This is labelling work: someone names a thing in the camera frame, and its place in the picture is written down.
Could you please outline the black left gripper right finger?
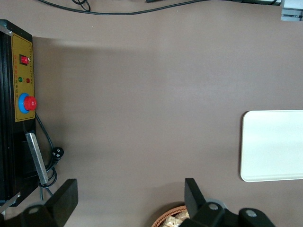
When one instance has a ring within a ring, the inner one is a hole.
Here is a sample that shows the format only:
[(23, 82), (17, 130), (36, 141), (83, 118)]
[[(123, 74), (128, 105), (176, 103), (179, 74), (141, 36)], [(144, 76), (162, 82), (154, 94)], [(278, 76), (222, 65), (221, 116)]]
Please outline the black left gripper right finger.
[(195, 179), (186, 178), (184, 202), (189, 213), (181, 227), (273, 227), (274, 223), (258, 209), (242, 208), (238, 214), (217, 200), (207, 201)]

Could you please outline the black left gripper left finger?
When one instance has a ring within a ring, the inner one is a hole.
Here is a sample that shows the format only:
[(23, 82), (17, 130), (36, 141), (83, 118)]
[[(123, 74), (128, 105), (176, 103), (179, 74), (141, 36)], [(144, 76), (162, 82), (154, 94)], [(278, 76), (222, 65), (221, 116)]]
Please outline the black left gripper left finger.
[(22, 227), (63, 227), (78, 204), (78, 181), (68, 179), (44, 204), (21, 214)]

